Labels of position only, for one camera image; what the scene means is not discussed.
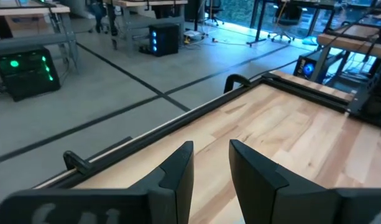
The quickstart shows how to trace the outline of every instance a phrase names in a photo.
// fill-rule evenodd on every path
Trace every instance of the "computer tower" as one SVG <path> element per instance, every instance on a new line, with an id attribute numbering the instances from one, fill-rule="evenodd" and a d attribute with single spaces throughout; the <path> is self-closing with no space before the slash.
<path id="1" fill-rule="evenodd" d="M 179 49 L 179 26 L 175 24 L 159 24 L 149 26 L 150 51 L 152 55 L 161 57 L 177 54 Z"/>
<path id="2" fill-rule="evenodd" d="M 317 51 L 313 54 L 305 53 L 303 55 L 300 55 L 296 63 L 293 75 L 309 80 L 314 72 L 314 68 L 316 67 L 320 55 L 321 51 Z M 324 79 L 326 78 L 329 66 L 335 63 L 337 60 L 341 59 L 342 56 L 343 54 L 328 55 L 324 63 L 324 66 L 319 71 L 319 75 L 317 79 L 314 80 L 314 82 L 323 83 Z"/>
<path id="3" fill-rule="evenodd" d="M 60 88 L 50 52 L 42 46 L 0 52 L 0 76 L 14 101 Z"/>

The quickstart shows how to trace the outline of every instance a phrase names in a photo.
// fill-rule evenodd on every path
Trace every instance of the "glass wall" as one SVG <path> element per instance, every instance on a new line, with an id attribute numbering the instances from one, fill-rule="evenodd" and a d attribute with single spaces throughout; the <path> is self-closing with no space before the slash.
<path id="1" fill-rule="evenodd" d="M 223 11 L 217 16 L 225 22 L 249 27 L 254 0 L 221 0 Z"/>
<path id="2" fill-rule="evenodd" d="M 225 22 L 234 23 L 240 26 L 250 27 L 252 24 L 252 14 L 255 13 L 255 22 L 253 27 L 258 27 L 259 16 L 262 9 L 262 0 L 221 0 L 223 12 L 220 12 L 217 16 L 223 19 Z M 353 22 L 365 12 L 365 8 L 371 5 L 372 0 L 344 0 L 349 6 L 343 10 L 341 9 L 334 16 L 331 28 L 339 27 L 342 22 Z M 254 10 L 254 3 L 257 2 L 257 11 Z M 262 23 L 262 30 L 267 32 L 273 32 L 275 24 L 273 23 L 273 17 L 276 13 L 277 6 L 273 3 L 267 3 L 265 7 L 264 19 Z M 308 35 L 310 25 L 313 20 L 313 15 L 317 9 L 303 8 L 302 17 L 300 23 L 297 26 L 293 26 L 289 33 L 297 38 L 305 38 Z M 312 35 L 320 34 L 330 17 L 331 11 L 320 10 L 315 27 L 312 31 Z"/>
<path id="3" fill-rule="evenodd" d="M 258 11 L 257 11 L 257 17 L 255 21 L 255 26 L 253 28 L 258 28 L 258 22 L 259 22 L 259 16 L 260 12 L 262 10 L 262 3 L 259 3 L 258 6 Z M 273 18 L 275 16 L 277 10 L 277 6 L 273 3 L 267 3 L 265 7 L 265 13 L 264 13 L 264 18 L 262 21 L 262 30 L 265 30 L 267 32 L 274 32 L 273 30 L 275 29 L 278 31 L 278 28 L 275 27 L 275 23 L 273 22 Z M 308 8 L 303 8 L 302 9 L 302 17 L 300 20 L 300 23 L 297 26 L 291 27 L 289 30 L 289 33 L 294 35 L 295 37 L 298 38 L 304 38 L 307 36 L 310 24 L 313 19 L 313 14 L 316 9 L 308 9 Z"/>

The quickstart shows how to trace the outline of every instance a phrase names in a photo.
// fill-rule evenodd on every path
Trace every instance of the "electronic equipment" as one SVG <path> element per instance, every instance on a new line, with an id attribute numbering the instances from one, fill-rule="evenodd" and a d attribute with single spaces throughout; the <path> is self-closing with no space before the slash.
<path id="1" fill-rule="evenodd" d="M 381 70 L 357 90 L 347 112 L 349 116 L 381 127 Z"/>
<path id="2" fill-rule="evenodd" d="M 50 52 L 42 46 L 0 52 L 0 76 L 14 101 L 60 88 Z"/>
<path id="3" fill-rule="evenodd" d="M 179 49 L 179 26 L 175 24 L 159 24 L 149 26 L 150 52 L 161 57 L 177 54 Z"/>
<path id="4" fill-rule="evenodd" d="M 238 140 L 229 161 L 246 224 L 381 223 L 381 189 L 325 189 Z"/>
<path id="5" fill-rule="evenodd" d="M 298 62 L 296 63 L 293 75 L 300 78 L 305 78 L 309 80 L 314 72 L 314 68 L 316 67 L 317 61 L 320 58 L 321 51 L 317 51 L 311 55 L 310 53 L 305 53 L 303 55 L 300 55 L 298 58 Z M 322 69 L 319 72 L 319 75 L 314 82 L 316 83 L 323 83 L 324 78 L 326 77 L 328 68 L 341 59 L 343 57 L 343 54 L 337 54 L 337 55 L 328 55 L 327 59 L 322 67 Z"/>
<path id="6" fill-rule="evenodd" d="M 193 174 L 193 142 L 187 141 L 128 189 L 38 189 L 12 194 L 0 204 L 0 223 L 187 224 Z"/>

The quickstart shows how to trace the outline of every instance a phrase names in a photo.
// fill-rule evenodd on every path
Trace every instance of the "desk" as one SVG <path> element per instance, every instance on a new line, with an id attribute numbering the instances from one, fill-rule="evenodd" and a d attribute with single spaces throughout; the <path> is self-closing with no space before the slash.
<path id="1" fill-rule="evenodd" d="M 257 28 L 257 34 L 255 36 L 255 41 L 248 42 L 247 44 L 254 44 L 254 43 L 260 41 L 260 31 L 261 31 L 261 28 L 262 28 L 262 22 L 263 22 L 263 19 L 264 19 L 265 7 L 266 7 L 267 3 L 273 3 L 273 4 L 275 4 L 277 2 L 274 1 L 274 0 L 262 0 L 262 8 L 261 8 L 260 15 L 259 15 L 258 28 Z M 326 10 L 330 10 L 331 11 L 331 14 L 330 14 L 330 17 L 329 17 L 329 19 L 327 21 L 325 29 L 327 29 L 327 28 L 329 28 L 331 26 L 331 22 L 333 21 L 334 13 L 335 13 L 335 1 L 333 1 L 333 0 L 321 0 L 321 1 L 317 2 L 317 1 L 297 1 L 297 0 L 292 0 L 292 1 L 288 1 L 287 4 L 296 5 L 296 6 L 300 6 L 300 7 L 309 7 L 309 8 L 316 9 L 314 11 L 313 19 L 312 19 L 312 22 L 310 24 L 310 28 L 309 28 L 309 31 L 308 31 L 307 35 L 311 35 L 311 33 L 313 32 L 314 25 L 316 24 L 316 21 L 317 21 L 320 9 L 326 9 Z M 256 9 L 254 9 L 255 12 L 258 10 L 258 6 L 257 5 L 258 5 L 258 3 L 256 3 L 256 6 L 255 6 Z"/>
<path id="2" fill-rule="evenodd" d="M 273 72 L 284 79 L 350 100 L 332 88 Z M 233 90 L 138 138 L 95 157 L 106 156 L 159 132 L 195 111 L 210 111 L 137 153 L 119 161 L 76 189 L 120 189 L 132 185 L 185 141 L 194 142 L 194 187 L 189 223 L 237 223 L 242 213 L 229 168 L 230 139 L 239 139 L 287 169 L 323 187 L 381 187 L 381 129 L 268 85 Z M 52 186 L 69 170 L 36 189 Z"/>
<path id="3" fill-rule="evenodd" d="M 129 12 L 130 7 L 138 7 L 138 6 L 147 6 L 147 2 L 145 1 L 123 1 L 123 0 L 103 0 L 104 3 L 107 4 L 108 7 L 108 16 L 111 27 L 111 40 L 113 44 L 113 48 L 117 49 L 117 40 L 118 33 L 114 25 L 115 14 L 114 7 L 119 6 L 122 7 L 123 16 L 122 21 L 124 24 L 124 35 L 126 38 L 126 47 L 129 51 L 129 54 L 132 54 L 134 51 L 134 43 L 133 43 L 133 29 L 141 29 L 148 28 L 151 25 L 164 24 L 164 23 L 172 23 L 179 24 L 179 40 L 180 43 L 183 43 L 183 33 L 185 31 L 185 4 L 188 3 L 187 0 L 179 0 L 179 1 L 149 1 L 149 6 L 163 6 L 163 5 L 176 5 L 180 6 L 178 17 L 169 17 L 163 19 L 152 19 L 148 18 L 147 21 L 133 21 L 131 19 L 131 14 Z"/>
<path id="4" fill-rule="evenodd" d="M 1 6 L 6 6 L 5 9 L 0 9 L 0 16 L 21 16 L 21 15 L 29 15 L 29 14 L 49 14 L 49 8 L 47 7 L 13 7 L 12 1 L 1 1 Z M 69 17 L 70 8 L 66 6 L 62 6 L 61 4 L 56 4 L 56 7 L 50 8 L 52 11 L 53 21 L 55 18 L 59 21 L 62 27 L 59 24 L 52 23 L 54 34 L 45 34 L 45 35 L 34 35 L 29 37 L 15 37 L 10 39 L 1 39 L 0 40 L 0 50 L 7 50 L 12 48 L 20 48 L 26 47 L 30 45 L 52 45 L 58 44 L 60 53 L 62 57 L 67 59 L 69 57 L 73 60 L 75 67 L 77 68 L 78 62 L 78 50 L 76 45 L 76 36 L 71 28 L 71 21 Z M 67 43 L 69 47 L 69 54 L 66 52 L 65 45 L 63 43 Z"/>
<path id="5" fill-rule="evenodd" d="M 379 31 L 378 28 L 353 25 L 347 31 L 345 31 L 345 34 L 359 36 L 359 37 L 368 37 L 368 36 L 376 34 L 378 31 Z M 334 39 L 335 39 L 334 35 L 320 34 L 317 37 L 317 42 L 319 43 L 319 45 L 326 46 L 329 43 L 331 43 Z M 324 62 L 328 56 L 328 53 L 331 47 L 342 49 L 347 52 L 366 54 L 369 51 L 370 46 L 371 46 L 370 42 L 364 42 L 364 41 L 354 40 L 354 39 L 345 38 L 345 37 L 338 37 L 334 42 L 331 43 L 330 47 L 325 47 L 322 50 L 318 63 L 316 64 L 316 67 L 314 68 L 314 72 L 311 76 L 311 81 L 314 82 L 317 79 L 319 75 L 318 73 L 320 69 L 322 68 L 322 66 L 324 65 Z M 370 70 L 370 73 L 373 75 L 377 71 L 379 65 L 381 64 L 381 44 L 375 44 L 373 49 L 371 50 L 370 55 L 377 57 L 377 60 L 374 62 L 372 69 Z M 343 58 L 340 66 L 338 67 L 338 71 L 336 75 L 338 75 L 342 71 L 343 66 L 345 66 L 346 60 L 347 60 L 347 57 Z"/>

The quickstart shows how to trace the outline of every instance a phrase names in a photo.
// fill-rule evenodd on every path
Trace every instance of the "floor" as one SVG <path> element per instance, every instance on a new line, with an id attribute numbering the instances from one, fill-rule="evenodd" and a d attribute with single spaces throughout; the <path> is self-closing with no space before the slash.
<path id="1" fill-rule="evenodd" d="M 249 78 L 314 49 L 299 40 L 249 47 L 244 43 L 253 40 L 252 35 L 204 26 L 209 38 L 179 54 L 129 57 L 123 44 L 112 49 L 108 35 L 87 33 L 92 24 L 73 20 L 80 67 L 77 72 L 55 61 L 64 80 L 61 90 L 17 103 L 0 96 L 0 201 L 63 171 L 65 151 L 88 158 L 222 95 L 230 74 Z M 212 43 L 213 37 L 218 43 Z M 55 47 L 50 50 L 57 54 Z M 361 60 L 360 55 L 353 58 Z M 292 73 L 294 67 L 292 63 L 281 71 Z"/>

